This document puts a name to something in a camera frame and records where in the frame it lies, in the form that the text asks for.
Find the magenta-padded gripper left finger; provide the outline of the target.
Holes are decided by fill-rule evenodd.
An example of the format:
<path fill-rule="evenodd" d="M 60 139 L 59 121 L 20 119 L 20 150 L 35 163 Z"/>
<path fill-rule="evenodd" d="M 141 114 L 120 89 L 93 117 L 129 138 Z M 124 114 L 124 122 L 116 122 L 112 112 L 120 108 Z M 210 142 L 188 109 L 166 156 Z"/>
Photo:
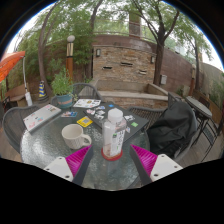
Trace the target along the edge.
<path fill-rule="evenodd" d="M 92 156 L 92 146 L 86 146 L 67 157 L 57 157 L 44 170 L 81 186 Z"/>

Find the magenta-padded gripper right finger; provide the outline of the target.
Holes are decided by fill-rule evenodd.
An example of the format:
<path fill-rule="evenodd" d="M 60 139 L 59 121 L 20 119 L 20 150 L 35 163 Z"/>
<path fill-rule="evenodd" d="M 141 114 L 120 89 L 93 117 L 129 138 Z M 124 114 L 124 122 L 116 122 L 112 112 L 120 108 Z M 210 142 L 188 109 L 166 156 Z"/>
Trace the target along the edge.
<path fill-rule="evenodd" d="M 130 145 L 129 153 L 143 185 L 147 185 L 182 169 L 179 164 L 167 155 L 155 155 L 133 144 Z"/>

